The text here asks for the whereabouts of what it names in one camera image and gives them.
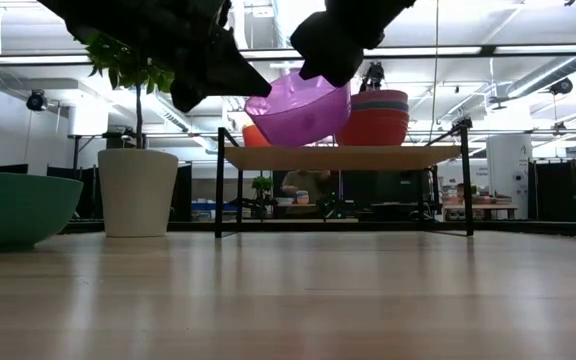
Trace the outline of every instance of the teal bowl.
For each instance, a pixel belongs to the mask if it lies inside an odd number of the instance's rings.
[[[29,247],[59,233],[82,188],[75,180],[0,173],[0,247]]]

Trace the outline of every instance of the person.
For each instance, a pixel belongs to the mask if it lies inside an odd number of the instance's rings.
[[[316,204],[317,200],[323,196],[321,185],[330,178],[330,171],[296,170],[291,171],[284,177],[281,184],[281,191],[288,196],[296,196],[297,191],[308,191],[310,204]],[[319,212],[317,207],[296,207],[286,210],[287,215],[316,215]]]

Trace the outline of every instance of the red bowl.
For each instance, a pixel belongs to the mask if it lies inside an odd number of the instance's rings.
[[[348,123],[335,135],[340,146],[400,146],[408,133],[408,95],[368,91],[352,97]]]
[[[257,125],[246,126],[242,131],[245,147],[268,147],[272,146],[257,128]]]

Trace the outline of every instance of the white planter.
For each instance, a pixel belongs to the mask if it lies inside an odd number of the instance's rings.
[[[106,236],[166,234],[178,162],[176,156],[152,150],[99,152]]]

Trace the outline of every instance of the small potted plant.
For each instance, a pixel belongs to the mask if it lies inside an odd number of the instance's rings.
[[[108,149],[98,155],[106,235],[163,236],[179,160],[144,149],[141,95],[143,87],[147,94],[157,89],[170,92],[174,73],[103,33],[93,34],[86,45],[93,63],[91,76],[107,76],[113,89],[122,86],[136,93],[136,149]]]
[[[257,215],[260,218],[266,217],[266,206],[273,203],[270,196],[272,185],[272,179],[263,176],[257,176],[252,181],[252,188],[255,189],[255,201],[259,204]]]

